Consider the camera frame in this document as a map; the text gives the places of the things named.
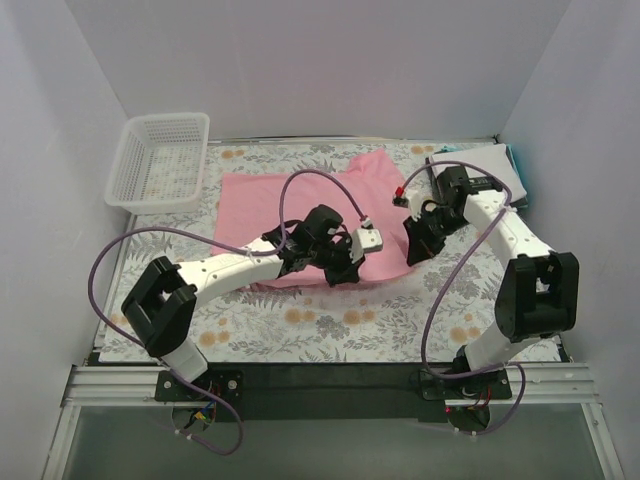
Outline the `pink t shirt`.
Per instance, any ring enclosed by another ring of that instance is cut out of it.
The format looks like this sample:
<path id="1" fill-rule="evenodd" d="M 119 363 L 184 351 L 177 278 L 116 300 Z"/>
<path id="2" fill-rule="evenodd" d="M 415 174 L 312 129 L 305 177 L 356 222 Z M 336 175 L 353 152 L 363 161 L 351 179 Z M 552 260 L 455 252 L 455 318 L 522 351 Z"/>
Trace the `pink t shirt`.
<path id="1" fill-rule="evenodd" d="M 392 204 L 393 193 L 404 183 L 404 177 L 388 154 L 382 149 L 360 154 L 334 177 L 372 220 L 384 242 L 382 251 L 366 257 L 359 269 L 360 282 L 386 282 L 411 273 L 403 226 L 407 211 Z M 241 247 L 278 227 L 279 198 L 287 178 L 286 174 L 225 174 L 214 239 Z M 320 204 L 337 211 L 350 231 L 360 226 L 360 217 L 344 191 L 317 174 L 303 174 L 291 182 L 285 195 L 284 219 L 302 220 Z"/>

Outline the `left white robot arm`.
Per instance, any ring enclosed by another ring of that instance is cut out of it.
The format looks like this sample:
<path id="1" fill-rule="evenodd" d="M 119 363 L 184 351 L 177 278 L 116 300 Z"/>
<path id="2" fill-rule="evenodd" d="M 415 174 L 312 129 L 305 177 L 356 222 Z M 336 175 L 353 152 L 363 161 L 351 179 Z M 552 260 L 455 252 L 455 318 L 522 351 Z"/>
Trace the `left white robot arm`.
<path id="1" fill-rule="evenodd" d="M 189 338 L 194 312 L 233 290 L 307 267 L 322 270 L 331 286 L 357 283 L 365 260 L 362 242 L 356 232 L 342 231 L 342 224 L 335 210 L 319 205 L 305 219 L 263 233 L 238 253 L 181 263 L 158 257 L 127 294 L 121 311 L 146 353 L 179 376 L 180 390 L 190 399 L 203 399 L 213 377 Z"/>

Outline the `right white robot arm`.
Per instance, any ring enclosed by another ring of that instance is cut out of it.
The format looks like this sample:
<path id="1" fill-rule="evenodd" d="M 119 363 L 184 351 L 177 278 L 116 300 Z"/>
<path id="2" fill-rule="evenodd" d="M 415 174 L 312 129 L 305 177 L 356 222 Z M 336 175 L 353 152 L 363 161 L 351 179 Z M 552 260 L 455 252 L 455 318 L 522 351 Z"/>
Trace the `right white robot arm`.
<path id="1" fill-rule="evenodd" d="M 470 177 L 469 163 L 443 165 L 441 200 L 426 200 L 403 184 L 393 203 L 410 212 L 404 222 L 408 265 L 434 258 L 449 235 L 470 224 L 480 236 L 459 262 L 465 264 L 488 244 L 504 269 L 493 323 L 459 351 L 450 370 L 424 367 L 471 398 L 486 389 L 488 373 L 505 368 L 538 341 L 575 326 L 580 266 L 574 254 L 555 251 L 529 229 L 512 207 L 512 191 L 503 181 L 482 168 Z"/>

